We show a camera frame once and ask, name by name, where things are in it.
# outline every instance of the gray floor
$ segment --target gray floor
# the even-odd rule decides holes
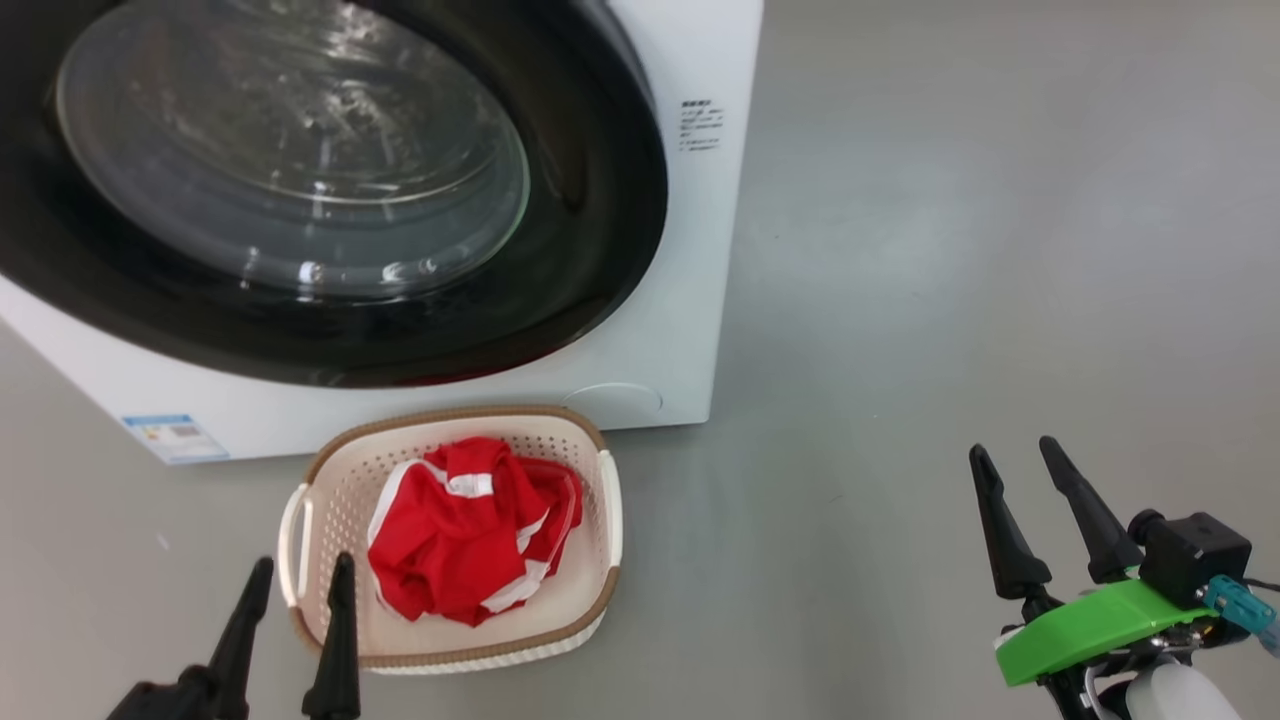
[[[1116,511],[1208,510],[1280,578],[1280,9],[790,0],[768,10],[710,424],[616,434],[627,555],[582,650],[370,678],[365,716],[1051,717],[991,652],[965,465],[1074,596],[1036,451]],[[101,717],[212,647],[305,460],[165,469],[0,334],[0,715]],[[253,716],[314,660],[280,605]],[[1257,647],[1202,666],[1274,716]]]

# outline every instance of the washing machine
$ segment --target washing machine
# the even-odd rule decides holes
[[[762,0],[46,0],[0,316],[168,462],[708,419]]]

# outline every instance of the energy label sticker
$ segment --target energy label sticker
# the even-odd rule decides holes
[[[133,437],[170,465],[230,457],[191,415],[145,415],[122,420]]]

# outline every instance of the white plastic basket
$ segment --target white plastic basket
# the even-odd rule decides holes
[[[366,542],[370,518],[397,462],[474,436],[500,438],[516,455],[577,470],[582,524],[566,541],[559,571],[524,607],[479,628],[438,616],[410,623],[375,600]],[[320,451],[280,520],[280,592],[298,637],[317,652],[329,626],[333,566],[343,551],[356,561],[356,628],[360,665],[366,670],[467,673],[568,652],[595,633],[618,579],[622,496],[617,468],[599,430],[559,407],[453,410],[364,425]]]

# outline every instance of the washing machine label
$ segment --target washing machine label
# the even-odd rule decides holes
[[[133,437],[170,465],[230,457],[191,415],[120,418]]]
[[[701,152],[719,147],[724,133],[724,108],[713,100],[685,100],[680,104],[681,152]]]

